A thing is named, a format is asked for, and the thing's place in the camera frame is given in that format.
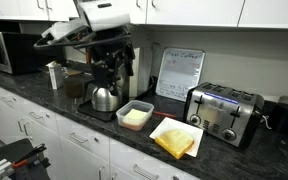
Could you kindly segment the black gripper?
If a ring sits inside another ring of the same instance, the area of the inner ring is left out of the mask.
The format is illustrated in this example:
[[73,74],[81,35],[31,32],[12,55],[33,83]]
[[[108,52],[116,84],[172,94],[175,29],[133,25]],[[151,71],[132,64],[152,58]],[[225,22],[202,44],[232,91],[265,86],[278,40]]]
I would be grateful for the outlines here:
[[121,65],[126,66],[128,76],[133,76],[132,69],[135,53],[130,33],[97,33],[88,47],[90,52],[92,83],[99,88],[107,89],[117,96],[117,76]]

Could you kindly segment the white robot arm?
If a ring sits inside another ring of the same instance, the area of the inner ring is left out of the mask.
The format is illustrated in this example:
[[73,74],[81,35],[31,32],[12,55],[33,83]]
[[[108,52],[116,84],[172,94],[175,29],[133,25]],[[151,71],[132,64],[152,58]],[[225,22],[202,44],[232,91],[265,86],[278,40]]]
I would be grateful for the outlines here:
[[56,22],[41,34],[33,47],[51,50],[71,46],[88,52],[94,79],[92,83],[117,96],[118,69],[125,65],[133,75],[135,59],[128,10],[114,0],[73,0],[78,18]]

